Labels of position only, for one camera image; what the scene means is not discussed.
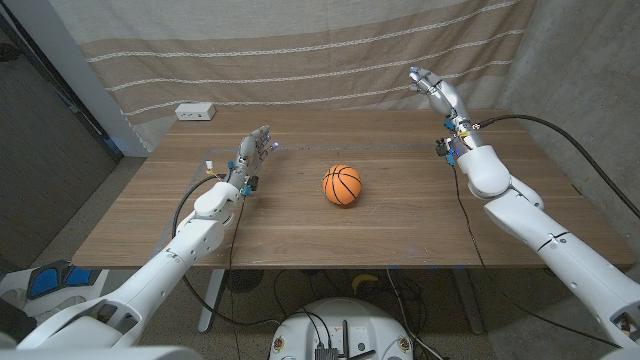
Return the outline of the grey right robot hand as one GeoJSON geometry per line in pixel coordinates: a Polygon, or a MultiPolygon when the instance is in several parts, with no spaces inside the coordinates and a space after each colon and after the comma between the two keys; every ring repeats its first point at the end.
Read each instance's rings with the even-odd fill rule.
{"type": "Polygon", "coordinates": [[[444,117],[444,126],[450,133],[450,148],[458,155],[485,145],[473,128],[469,112],[456,88],[439,75],[412,66],[409,72],[410,89],[428,99],[431,109],[444,117]]]}

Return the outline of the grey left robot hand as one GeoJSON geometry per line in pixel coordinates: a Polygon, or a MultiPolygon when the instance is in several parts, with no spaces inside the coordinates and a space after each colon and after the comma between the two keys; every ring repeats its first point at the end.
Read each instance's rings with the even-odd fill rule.
{"type": "Polygon", "coordinates": [[[250,177],[256,176],[262,162],[278,147],[278,143],[270,143],[270,126],[264,125],[250,132],[240,143],[230,167],[227,183],[237,189],[243,189],[250,177]]]}

